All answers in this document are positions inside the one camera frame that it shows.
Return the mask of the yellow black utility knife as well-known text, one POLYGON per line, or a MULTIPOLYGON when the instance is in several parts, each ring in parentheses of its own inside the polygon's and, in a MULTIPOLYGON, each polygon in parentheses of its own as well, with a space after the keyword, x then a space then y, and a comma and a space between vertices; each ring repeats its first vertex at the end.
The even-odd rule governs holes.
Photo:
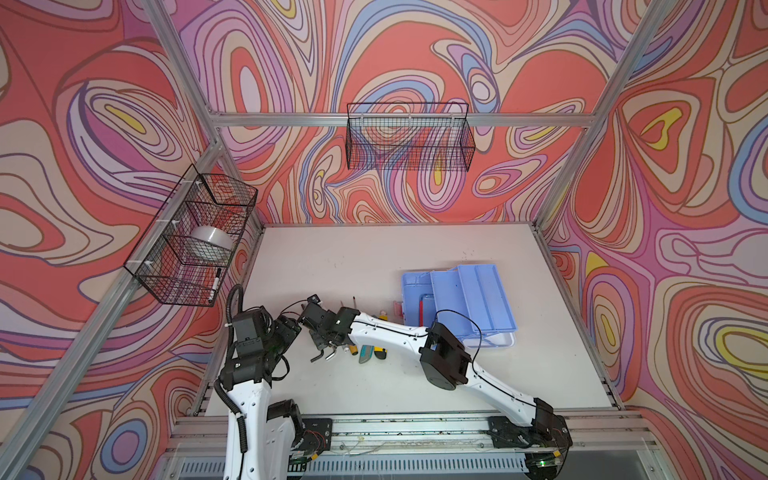
MULTIPOLYGON (((383 321, 387 321, 388 320, 388 313, 385 310, 381 310, 379 315, 378 315, 378 318, 383 320, 383 321)), ((386 360, 387 359, 387 350, 385 348, 376 346, 374 348, 374 355, 379 360, 386 360)))

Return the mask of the white blue plastic tool box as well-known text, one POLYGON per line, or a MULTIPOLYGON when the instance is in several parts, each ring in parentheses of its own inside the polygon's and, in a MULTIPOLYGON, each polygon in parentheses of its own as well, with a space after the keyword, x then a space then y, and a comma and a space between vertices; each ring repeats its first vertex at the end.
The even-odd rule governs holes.
POLYGON ((428 327, 438 321, 468 348, 514 345, 517 325, 496 265, 405 272, 401 285, 405 325, 428 327), (419 326, 422 295, 424 325, 419 326))

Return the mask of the red handled pliers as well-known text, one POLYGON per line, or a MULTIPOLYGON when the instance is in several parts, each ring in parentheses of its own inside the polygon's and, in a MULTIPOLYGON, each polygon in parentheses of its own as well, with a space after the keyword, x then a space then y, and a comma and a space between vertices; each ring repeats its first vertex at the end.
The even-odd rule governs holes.
POLYGON ((419 310, 418 310, 418 320, 419 320, 419 326, 424 325, 424 296, 419 297, 419 310))

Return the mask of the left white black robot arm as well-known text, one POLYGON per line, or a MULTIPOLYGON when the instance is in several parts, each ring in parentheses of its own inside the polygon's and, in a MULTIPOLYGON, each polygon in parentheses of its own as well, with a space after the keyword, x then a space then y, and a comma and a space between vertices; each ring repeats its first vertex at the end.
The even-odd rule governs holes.
POLYGON ((225 360, 214 391, 228 411, 223 477, 285 479, 291 451, 304 427, 293 400, 272 401, 279 365, 290 371, 286 353, 301 327, 283 315, 273 318, 262 306, 244 306, 244 288, 237 284, 226 300, 225 360))

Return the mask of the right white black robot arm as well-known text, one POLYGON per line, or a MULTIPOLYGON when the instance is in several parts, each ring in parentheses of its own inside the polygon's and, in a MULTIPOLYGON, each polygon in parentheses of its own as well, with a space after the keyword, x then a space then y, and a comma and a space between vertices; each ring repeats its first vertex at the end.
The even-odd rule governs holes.
POLYGON ((498 448, 551 449, 558 456, 573 446, 563 416, 544 400, 523 394, 487 372, 438 321, 428 327, 397 325, 353 308, 326 310, 318 298, 311 297, 299 323, 309 330, 320 352, 352 345, 382 347, 417 360, 433 386, 465 391, 483 400, 500 413, 488 420, 498 448))

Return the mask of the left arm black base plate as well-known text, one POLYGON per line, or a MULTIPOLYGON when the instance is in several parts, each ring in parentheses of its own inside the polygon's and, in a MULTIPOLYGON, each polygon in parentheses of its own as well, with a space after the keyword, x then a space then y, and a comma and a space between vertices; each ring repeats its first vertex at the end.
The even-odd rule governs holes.
POLYGON ((329 417, 292 420, 295 429, 292 454, 321 454, 332 446, 333 420, 329 417))

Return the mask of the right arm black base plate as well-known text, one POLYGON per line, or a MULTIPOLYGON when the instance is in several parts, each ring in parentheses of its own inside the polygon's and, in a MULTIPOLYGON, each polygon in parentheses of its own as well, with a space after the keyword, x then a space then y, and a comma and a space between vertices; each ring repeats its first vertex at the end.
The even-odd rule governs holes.
POLYGON ((495 448, 551 448, 568 450, 573 446, 570 429, 560 415, 545 415, 532 426, 513 424, 507 417, 491 416, 487 434, 495 448))

